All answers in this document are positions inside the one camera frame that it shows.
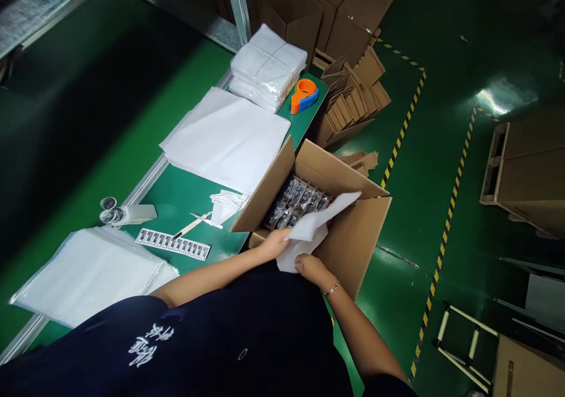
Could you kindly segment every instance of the stepladder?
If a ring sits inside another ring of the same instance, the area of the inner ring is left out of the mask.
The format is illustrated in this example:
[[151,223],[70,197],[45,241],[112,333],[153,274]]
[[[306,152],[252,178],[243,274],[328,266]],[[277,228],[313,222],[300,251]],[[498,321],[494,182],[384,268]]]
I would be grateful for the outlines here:
[[[458,356],[451,353],[445,348],[443,338],[446,332],[447,323],[450,316],[459,315],[467,319],[474,324],[473,337],[471,338],[471,345],[466,360],[462,360]],[[440,330],[437,334],[437,340],[435,341],[435,346],[438,351],[447,358],[452,364],[454,364],[459,370],[461,370],[465,375],[471,379],[486,395],[491,395],[493,390],[493,381],[483,375],[479,370],[473,366],[473,359],[475,357],[475,352],[477,350],[478,338],[480,333],[489,333],[494,335],[496,338],[500,338],[500,334],[496,332],[491,327],[479,322],[474,317],[469,316],[462,310],[456,308],[455,306],[446,303],[446,309],[443,314],[443,319],[441,321]]]

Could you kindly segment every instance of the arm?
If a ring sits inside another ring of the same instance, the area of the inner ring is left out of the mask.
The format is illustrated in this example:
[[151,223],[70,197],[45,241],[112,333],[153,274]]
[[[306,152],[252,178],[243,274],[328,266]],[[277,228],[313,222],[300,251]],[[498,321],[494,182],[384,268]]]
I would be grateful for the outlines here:
[[[330,291],[338,283],[336,277],[315,256],[302,254],[296,258],[295,266],[302,276],[322,292]],[[363,382],[374,375],[387,373],[408,384],[406,375],[380,334],[345,290],[339,286],[327,296],[327,300]]]
[[169,307],[177,307],[210,291],[223,288],[248,270],[281,254],[288,246],[288,241],[284,241],[284,238],[289,231],[290,228],[273,231],[259,247],[185,273],[150,295],[160,298]]

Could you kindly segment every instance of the orange tape dispenser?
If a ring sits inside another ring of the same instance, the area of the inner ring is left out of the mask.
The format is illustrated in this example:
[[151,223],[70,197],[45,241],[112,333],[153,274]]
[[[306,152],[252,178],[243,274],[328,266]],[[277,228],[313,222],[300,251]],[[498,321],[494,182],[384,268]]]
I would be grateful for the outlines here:
[[320,90],[310,79],[300,79],[296,82],[294,95],[290,99],[290,113],[298,114],[311,107],[318,99]]

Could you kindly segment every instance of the person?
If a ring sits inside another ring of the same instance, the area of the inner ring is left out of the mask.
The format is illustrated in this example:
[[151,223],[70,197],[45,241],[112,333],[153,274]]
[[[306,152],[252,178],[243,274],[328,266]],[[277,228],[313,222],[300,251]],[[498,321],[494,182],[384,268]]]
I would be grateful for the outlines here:
[[289,230],[113,304],[0,366],[0,394],[352,396],[325,294],[363,396],[414,397],[381,336],[320,259],[302,254],[299,274],[278,270]]

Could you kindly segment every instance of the bracelet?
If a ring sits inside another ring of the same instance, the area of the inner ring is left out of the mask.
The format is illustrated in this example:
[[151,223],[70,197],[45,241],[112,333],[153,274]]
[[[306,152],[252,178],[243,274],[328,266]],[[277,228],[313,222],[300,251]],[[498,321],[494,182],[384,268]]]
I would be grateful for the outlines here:
[[340,286],[340,283],[338,282],[337,284],[335,284],[335,286],[329,290],[327,293],[324,293],[324,295],[327,297],[328,295],[332,294],[333,291],[337,290],[337,288]]

